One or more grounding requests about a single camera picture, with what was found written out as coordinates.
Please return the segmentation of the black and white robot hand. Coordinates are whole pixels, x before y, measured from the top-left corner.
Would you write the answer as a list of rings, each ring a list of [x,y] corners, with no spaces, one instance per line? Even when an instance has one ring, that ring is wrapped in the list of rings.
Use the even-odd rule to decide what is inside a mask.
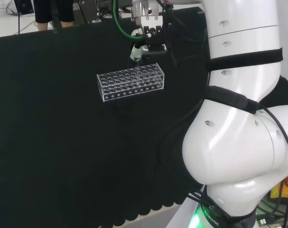
[[[167,52],[162,26],[137,28],[131,35],[132,37],[144,37],[143,40],[131,41],[129,60],[133,63],[145,62],[149,57],[163,55]]]

